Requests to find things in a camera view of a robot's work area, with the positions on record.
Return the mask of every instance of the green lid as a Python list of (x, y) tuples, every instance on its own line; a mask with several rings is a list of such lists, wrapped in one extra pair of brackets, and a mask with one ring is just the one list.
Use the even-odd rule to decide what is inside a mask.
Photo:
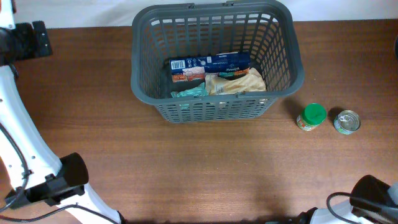
[(302, 117), (310, 125), (319, 125), (326, 119), (326, 110), (322, 105), (312, 103), (304, 109)]

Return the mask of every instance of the teal packet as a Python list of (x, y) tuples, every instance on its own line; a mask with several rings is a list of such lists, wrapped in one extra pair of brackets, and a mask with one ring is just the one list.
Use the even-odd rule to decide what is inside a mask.
[[(173, 91), (170, 94), (172, 95), (172, 98), (183, 97), (183, 96), (208, 96), (209, 95), (209, 93), (205, 89), (204, 82), (195, 88), (181, 91), (181, 92)], [(185, 110), (185, 109), (189, 108), (189, 104), (184, 104), (184, 105), (180, 105), (180, 106), (181, 106), (181, 110)]]

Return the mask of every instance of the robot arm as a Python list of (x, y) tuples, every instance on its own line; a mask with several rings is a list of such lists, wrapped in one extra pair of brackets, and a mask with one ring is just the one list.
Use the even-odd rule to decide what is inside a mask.
[[(22, 161), (10, 139), (0, 132), (0, 156), (9, 174), (12, 188), (6, 202), (15, 201), (16, 209), (31, 203), (44, 201), (50, 206), (79, 205), (98, 212), (113, 223), (123, 223), (124, 218), (109, 208), (88, 183), (88, 172), (78, 154), (57, 157), (46, 145), (18, 94), (15, 80), (17, 73), (12, 65), (15, 60), (44, 57), (52, 54), (43, 22), (15, 24), (11, 0), (0, 0), (0, 124), (2, 131), (19, 148), (26, 161), (25, 174)], [(24, 193), (16, 198), (29, 176)], [(82, 223), (111, 223), (82, 209), (68, 208)]]
[[(79, 155), (72, 154), (60, 160), (46, 145), (22, 104), (14, 74), (7, 65), (0, 67), (0, 99), (0, 123), (18, 145), (30, 173), (25, 195), (11, 208), (41, 200), (60, 208), (79, 204), (121, 223), (123, 219), (119, 213), (109, 208), (91, 188), (86, 167)], [(23, 182), (21, 160), (3, 134), (0, 134), (0, 146), (0, 156), (6, 165), (11, 185), (17, 191)], [(13, 197), (15, 192), (11, 192), (6, 201)], [(80, 209), (69, 208), (67, 211), (82, 223), (109, 223)]]
[(349, 200), (331, 209), (314, 208), (313, 213), (302, 213), (298, 217), (301, 222), (297, 223), (398, 223), (398, 182), (390, 186), (371, 175), (366, 175), (358, 181), (350, 194), (341, 192), (331, 194), (326, 200), (327, 205), (334, 196), (347, 196)]

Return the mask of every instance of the white wall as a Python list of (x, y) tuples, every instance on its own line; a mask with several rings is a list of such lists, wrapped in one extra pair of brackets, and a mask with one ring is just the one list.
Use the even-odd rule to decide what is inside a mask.
[[(398, 0), (279, 0), (295, 21), (398, 18)], [(43, 20), (49, 28), (131, 26), (154, 4), (205, 4), (226, 0), (16, 0), (16, 22)]]

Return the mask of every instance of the gray plastic basket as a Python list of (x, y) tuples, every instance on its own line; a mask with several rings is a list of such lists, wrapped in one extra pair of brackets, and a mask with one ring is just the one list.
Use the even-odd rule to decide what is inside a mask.
[[(151, 6), (134, 18), (132, 31), (131, 88), (173, 123), (255, 118), (304, 81), (292, 15), (274, 0)], [(200, 84), (173, 84), (171, 58), (236, 51), (249, 51), (267, 91), (171, 98), (171, 91)]]

